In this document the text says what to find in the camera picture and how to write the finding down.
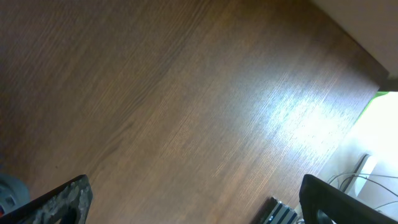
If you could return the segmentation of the grey plastic mesh basket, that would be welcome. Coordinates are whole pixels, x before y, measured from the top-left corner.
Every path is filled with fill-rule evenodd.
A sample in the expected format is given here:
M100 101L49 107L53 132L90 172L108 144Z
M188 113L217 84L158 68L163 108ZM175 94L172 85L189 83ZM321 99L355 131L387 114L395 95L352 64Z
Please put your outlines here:
M29 189L21 180L1 173L1 216L30 202Z

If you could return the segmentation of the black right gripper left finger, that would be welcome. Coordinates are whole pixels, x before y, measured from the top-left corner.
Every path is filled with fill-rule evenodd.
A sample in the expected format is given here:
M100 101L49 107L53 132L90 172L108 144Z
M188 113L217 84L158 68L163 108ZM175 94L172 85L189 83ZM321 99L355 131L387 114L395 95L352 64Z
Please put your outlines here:
M79 175L1 217L3 224L85 224L93 193L88 176Z

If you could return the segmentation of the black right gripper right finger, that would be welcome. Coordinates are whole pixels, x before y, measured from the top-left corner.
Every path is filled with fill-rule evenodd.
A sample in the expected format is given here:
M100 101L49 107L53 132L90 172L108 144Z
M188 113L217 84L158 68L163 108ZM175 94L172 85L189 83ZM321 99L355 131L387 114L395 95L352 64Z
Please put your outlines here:
M299 201L306 224L397 224L396 220L310 174L303 177Z

